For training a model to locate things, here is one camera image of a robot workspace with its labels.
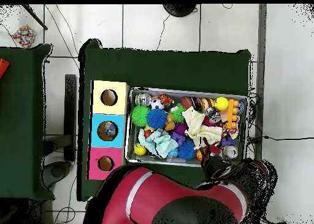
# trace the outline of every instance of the yellow toy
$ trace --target yellow toy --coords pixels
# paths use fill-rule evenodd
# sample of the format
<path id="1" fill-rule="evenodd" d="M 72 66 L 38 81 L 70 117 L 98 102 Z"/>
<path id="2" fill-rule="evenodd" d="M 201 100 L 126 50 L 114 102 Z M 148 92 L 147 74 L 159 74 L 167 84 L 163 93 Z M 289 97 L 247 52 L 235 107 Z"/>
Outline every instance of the yellow toy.
<path id="1" fill-rule="evenodd" d="M 237 128 L 237 123 L 235 121 L 237 121 L 238 105 L 238 101 L 235 101 L 234 99 L 229 100 L 227 129 Z"/>
<path id="2" fill-rule="evenodd" d="M 134 145 L 134 153 L 136 155 L 145 155 L 146 154 L 146 148 L 141 146 L 139 143 L 136 143 Z"/>
<path id="3" fill-rule="evenodd" d="M 224 111 L 228 108 L 228 100 L 225 97 L 216 98 L 214 106 L 219 111 Z"/>
<path id="4" fill-rule="evenodd" d="M 146 125 L 144 128 L 144 131 L 148 131 L 150 130 L 150 132 L 154 132 L 155 130 L 153 128 L 151 128 L 150 126 Z"/>

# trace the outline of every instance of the white cloth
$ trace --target white cloth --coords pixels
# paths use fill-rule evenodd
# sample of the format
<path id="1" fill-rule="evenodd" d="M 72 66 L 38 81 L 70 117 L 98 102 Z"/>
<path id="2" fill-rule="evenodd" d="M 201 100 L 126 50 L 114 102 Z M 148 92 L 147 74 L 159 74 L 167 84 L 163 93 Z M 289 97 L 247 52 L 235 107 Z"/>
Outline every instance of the white cloth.
<path id="1" fill-rule="evenodd" d="M 192 138 L 195 144 L 195 150 L 206 146 L 203 137 L 207 139 L 210 145 L 221 140 L 223 130 L 221 127 L 202 125 L 205 114 L 201 114 L 195 111 L 193 107 L 190 107 L 182 112 L 182 116 L 188 125 L 188 130 L 185 131 L 185 134 Z"/>

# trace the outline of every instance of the orange toy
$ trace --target orange toy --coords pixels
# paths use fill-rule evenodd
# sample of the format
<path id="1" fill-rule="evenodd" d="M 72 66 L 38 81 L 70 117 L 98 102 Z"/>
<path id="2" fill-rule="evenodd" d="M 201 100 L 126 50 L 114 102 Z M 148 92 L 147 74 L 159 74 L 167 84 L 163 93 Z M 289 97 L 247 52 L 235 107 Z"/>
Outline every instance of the orange toy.
<path id="1" fill-rule="evenodd" d="M 234 99 L 229 100 L 228 105 L 228 121 L 227 121 L 227 129 L 237 128 L 237 112 L 238 112 L 239 102 Z"/>

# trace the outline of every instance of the dark green tablecloth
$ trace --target dark green tablecloth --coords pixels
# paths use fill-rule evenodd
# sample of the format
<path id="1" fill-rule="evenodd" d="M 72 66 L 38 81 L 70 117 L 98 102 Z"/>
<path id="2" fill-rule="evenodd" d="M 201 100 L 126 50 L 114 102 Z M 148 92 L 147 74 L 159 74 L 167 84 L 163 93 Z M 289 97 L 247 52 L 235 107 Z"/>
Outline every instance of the dark green tablecloth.
<path id="1" fill-rule="evenodd" d="M 82 199 L 94 196 L 102 181 L 86 180 L 91 80 L 126 82 L 130 87 L 202 91 L 248 95 L 250 52 L 149 52 L 101 49 L 89 40 L 80 49 L 80 99 L 78 113 L 78 192 Z M 187 186 L 204 179 L 200 168 L 145 165 Z"/>
<path id="2" fill-rule="evenodd" d="M 0 79 L 0 198 L 52 199 L 40 181 L 43 60 L 51 45 L 0 47 L 10 65 Z"/>

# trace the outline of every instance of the black stand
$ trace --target black stand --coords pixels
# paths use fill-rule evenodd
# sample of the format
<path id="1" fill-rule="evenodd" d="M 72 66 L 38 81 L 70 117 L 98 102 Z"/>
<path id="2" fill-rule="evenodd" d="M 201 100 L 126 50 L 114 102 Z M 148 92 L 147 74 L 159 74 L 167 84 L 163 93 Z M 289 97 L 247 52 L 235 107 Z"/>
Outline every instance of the black stand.
<path id="1" fill-rule="evenodd" d="M 34 13 L 32 8 L 29 7 L 29 5 L 22 4 L 22 6 L 25 8 L 27 12 L 31 14 L 32 17 L 34 17 L 34 19 L 38 22 L 38 24 L 40 24 L 44 28 L 44 30 L 48 30 L 48 27 L 46 27 L 42 20 L 38 18 L 38 16 Z"/>
<path id="2" fill-rule="evenodd" d="M 76 142 L 76 93 L 77 78 L 75 75 L 66 75 L 66 88 L 64 92 L 64 134 L 44 141 L 44 156 L 64 148 L 64 160 L 75 161 Z"/>

